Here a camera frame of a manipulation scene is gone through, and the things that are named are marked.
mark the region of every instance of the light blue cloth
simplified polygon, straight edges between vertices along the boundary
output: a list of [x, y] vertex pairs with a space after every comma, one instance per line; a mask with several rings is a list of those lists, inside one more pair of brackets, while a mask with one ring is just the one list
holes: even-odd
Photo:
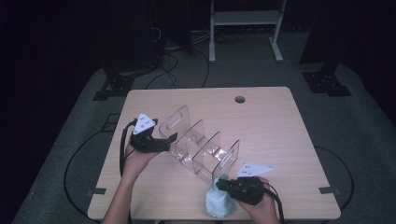
[[216, 182], [206, 193], [206, 212], [212, 217], [226, 217], [235, 209], [233, 199], [227, 191], [219, 190]]

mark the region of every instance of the hand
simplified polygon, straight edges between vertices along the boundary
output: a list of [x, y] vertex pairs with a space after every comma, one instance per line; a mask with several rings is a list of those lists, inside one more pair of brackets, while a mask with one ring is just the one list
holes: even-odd
[[143, 153], [135, 150], [129, 143], [125, 148], [125, 163], [122, 177], [137, 178], [148, 166], [151, 159], [160, 154], [159, 152]]
[[[262, 177], [259, 177], [259, 179], [261, 182], [263, 182], [263, 186], [266, 189], [269, 189], [268, 180]], [[275, 201], [273, 198], [271, 198], [270, 195], [266, 193], [264, 193], [264, 195], [262, 196], [262, 200], [256, 205], [242, 203], [240, 201], [238, 201], [238, 203], [243, 209], [248, 212], [248, 214], [251, 216], [256, 224], [279, 223], [276, 215]]]

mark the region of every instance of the table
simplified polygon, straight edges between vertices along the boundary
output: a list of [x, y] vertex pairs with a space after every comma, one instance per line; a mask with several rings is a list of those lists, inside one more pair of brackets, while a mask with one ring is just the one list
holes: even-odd
[[277, 46], [277, 37], [282, 24], [287, 0], [282, 0], [279, 10], [266, 11], [215, 11], [215, 0], [211, 0], [210, 6], [210, 39], [209, 39], [209, 61], [216, 62], [215, 48], [215, 26], [217, 25], [258, 25], [274, 24], [274, 35], [269, 37], [271, 48], [276, 61], [283, 62], [282, 54]]
[[[244, 97], [240, 104], [235, 97]], [[88, 210], [90, 218], [101, 219], [120, 181], [119, 154], [122, 129], [140, 113], [158, 119], [153, 137], [170, 115], [187, 105], [191, 123], [203, 119], [205, 134], [221, 132], [221, 146], [240, 140], [238, 159], [231, 178], [243, 162], [271, 164], [268, 178], [282, 201], [286, 219], [335, 219], [341, 215], [318, 155], [304, 126], [291, 92], [286, 87], [214, 88], [130, 91], [111, 141], [97, 188]], [[131, 214], [135, 219], [213, 220], [205, 212], [207, 184], [170, 153], [154, 158], [134, 186]], [[236, 203], [226, 220], [250, 220]]]

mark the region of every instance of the human arm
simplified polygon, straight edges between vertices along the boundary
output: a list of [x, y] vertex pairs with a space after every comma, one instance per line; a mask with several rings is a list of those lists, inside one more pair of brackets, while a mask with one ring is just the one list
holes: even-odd
[[[263, 182], [263, 186], [269, 189], [268, 180], [262, 177], [259, 177], [259, 179], [261, 182]], [[275, 201], [270, 195], [264, 193], [262, 200], [256, 205], [242, 203], [240, 201], [238, 201], [238, 203], [243, 209], [247, 211], [254, 223], [279, 224], [279, 220], [277, 219], [276, 215]]]
[[123, 174], [114, 194], [113, 200], [107, 209], [103, 224], [120, 223], [125, 224], [128, 221], [129, 209], [132, 200], [132, 191], [134, 183], [143, 170], [148, 166], [149, 161], [159, 153], [142, 153], [134, 150], [130, 144], [125, 149], [125, 159]]

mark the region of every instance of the transparent organizer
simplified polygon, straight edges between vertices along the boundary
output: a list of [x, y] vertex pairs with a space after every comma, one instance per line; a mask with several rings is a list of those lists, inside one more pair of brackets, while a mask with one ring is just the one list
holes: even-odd
[[208, 186], [225, 175], [238, 157], [239, 140], [229, 150], [220, 147], [220, 132], [210, 138], [205, 136], [204, 121], [190, 124], [189, 108], [184, 105], [160, 126], [160, 135], [168, 138], [177, 133], [177, 140], [169, 152]]

